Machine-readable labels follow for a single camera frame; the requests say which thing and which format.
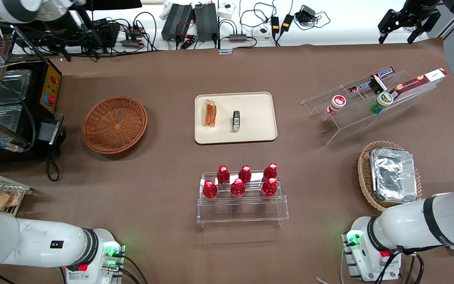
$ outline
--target red button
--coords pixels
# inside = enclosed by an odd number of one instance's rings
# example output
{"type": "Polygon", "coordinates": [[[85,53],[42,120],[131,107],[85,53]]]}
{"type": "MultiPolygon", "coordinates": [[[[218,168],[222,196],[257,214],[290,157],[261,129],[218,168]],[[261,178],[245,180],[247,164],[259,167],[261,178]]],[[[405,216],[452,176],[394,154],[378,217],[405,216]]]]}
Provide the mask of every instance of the red button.
{"type": "Polygon", "coordinates": [[[88,267],[87,264],[82,263],[82,264],[78,265],[78,270],[79,271],[87,271],[87,267],[88,267]]]}
{"type": "Polygon", "coordinates": [[[48,95],[48,96],[47,96],[47,102],[48,102],[49,104],[51,104],[51,105],[52,105],[52,104],[55,104],[55,103],[57,102],[56,97],[54,97],[54,96],[52,96],[52,95],[48,95]]]}

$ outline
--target brown wicker basket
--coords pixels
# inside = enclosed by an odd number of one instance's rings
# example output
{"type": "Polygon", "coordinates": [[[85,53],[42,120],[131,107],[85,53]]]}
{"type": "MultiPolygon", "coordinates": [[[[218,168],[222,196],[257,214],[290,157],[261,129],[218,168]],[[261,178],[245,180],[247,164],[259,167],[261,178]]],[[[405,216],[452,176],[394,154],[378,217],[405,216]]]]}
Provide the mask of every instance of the brown wicker basket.
{"type": "Polygon", "coordinates": [[[136,144],[146,129],[145,108],[131,97],[110,97],[95,105],[83,124],[83,140],[97,153],[120,153],[136,144]]]}
{"type": "MultiPolygon", "coordinates": [[[[402,149],[397,144],[387,141],[376,141],[371,144],[368,144],[364,151],[360,154],[360,158],[358,159],[358,180],[360,182],[360,188],[362,189],[362,193],[364,194],[365,198],[374,208],[380,211],[384,211],[386,208],[400,205],[399,203],[393,202],[386,202],[386,201],[379,201],[374,196],[374,191],[372,189],[372,174],[371,174],[371,157],[370,153],[372,150],[379,148],[379,147],[389,147],[395,149],[402,149]]],[[[418,170],[415,168],[415,176],[416,176],[416,187],[417,187],[417,197],[421,199],[421,182],[420,182],[420,174],[418,174],[418,170]]]]}

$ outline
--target acrylic bottle rack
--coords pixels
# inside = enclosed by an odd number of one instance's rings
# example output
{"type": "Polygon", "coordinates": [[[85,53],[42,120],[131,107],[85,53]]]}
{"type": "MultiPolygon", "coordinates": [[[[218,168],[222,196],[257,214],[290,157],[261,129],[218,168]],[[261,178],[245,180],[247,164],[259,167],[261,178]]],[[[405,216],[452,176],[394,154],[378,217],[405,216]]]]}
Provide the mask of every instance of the acrylic bottle rack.
{"type": "Polygon", "coordinates": [[[218,184],[216,172],[202,173],[197,198],[197,223],[204,228],[205,223],[240,221],[278,221],[281,225],[288,220],[287,195],[277,179],[277,191],[273,196],[260,196],[263,184],[263,171],[252,171],[250,182],[245,183],[243,197],[231,197],[231,184],[238,178],[231,174],[229,183],[218,184]],[[211,180],[218,187],[216,198],[208,199],[202,190],[204,182],[211,180]]]}
{"type": "MultiPolygon", "coordinates": [[[[423,88],[417,88],[414,92],[407,92],[400,95],[391,106],[384,109],[380,114],[373,114],[370,111],[370,106],[376,101],[376,95],[371,88],[350,92],[348,89],[365,83],[371,79],[371,75],[387,70],[388,67],[382,68],[371,74],[360,77],[359,79],[350,81],[328,92],[321,93],[315,97],[305,99],[301,105],[306,106],[309,113],[320,115],[323,121],[331,119],[333,121],[335,134],[327,142],[327,145],[345,138],[353,133],[361,131],[382,119],[394,115],[416,104],[420,99],[425,97],[431,90],[436,88],[435,84],[423,88]],[[346,106],[340,110],[329,114],[327,106],[335,95],[342,95],[346,98],[346,106]]],[[[392,90],[398,84],[407,82],[413,79],[403,70],[394,74],[387,75],[381,80],[386,85],[387,90],[392,90]]]]}

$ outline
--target green can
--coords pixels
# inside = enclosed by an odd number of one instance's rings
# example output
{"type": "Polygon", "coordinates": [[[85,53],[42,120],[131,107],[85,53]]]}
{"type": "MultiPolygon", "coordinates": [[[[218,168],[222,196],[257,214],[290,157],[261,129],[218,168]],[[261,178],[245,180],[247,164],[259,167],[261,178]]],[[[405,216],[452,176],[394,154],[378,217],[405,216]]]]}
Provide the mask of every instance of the green can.
{"type": "Polygon", "coordinates": [[[371,104],[371,112],[373,114],[381,113],[386,107],[393,103],[393,97],[390,93],[382,92],[376,98],[376,101],[371,104]]]}

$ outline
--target red bottle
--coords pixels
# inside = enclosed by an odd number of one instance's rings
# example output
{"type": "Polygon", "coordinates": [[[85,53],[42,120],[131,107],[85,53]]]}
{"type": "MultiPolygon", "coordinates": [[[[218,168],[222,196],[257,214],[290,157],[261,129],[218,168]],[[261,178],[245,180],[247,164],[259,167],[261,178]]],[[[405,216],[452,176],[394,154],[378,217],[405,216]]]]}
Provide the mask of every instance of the red bottle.
{"type": "Polygon", "coordinates": [[[202,194],[204,194],[206,198],[215,198],[218,194],[218,188],[211,180],[207,180],[204,182],[202,194]]]}
{"type": "Polygon", "coordinates": [[[270,163],[264,170],[264,179],[276,178],[278,166],[275,163],[270,163]]]}
{"type": "Polygon", "coordinates": [[[273,196],[276,193],[278,187],[276,186],[277,182],[275,178],[270,178],[264,182],[262,185],[262,190],[260,192],[261,196],[273,196]]]}
{"type": "Polygon", "coordinates": [[[250,170],[250,166],[244,165],[238,173],[238,178],[242,182],[250,182],[250,180],[252,179],[252,171],[250,170]]]}
{"type": "Polygon", "coordinates": [[[227,170],[227,167],[225,167],[225,166],[218,167],[218,172],[216,173],[216,179],[218,180],[219,185],[230,181],[231,174],[227,170]]]}
{"type": "Polygon", "coordinates": [[[239,198],[242,197],[243,194],[245,194],[245,184],[241,179],[236,178],[231,185],[231,197],[239,198]]]}

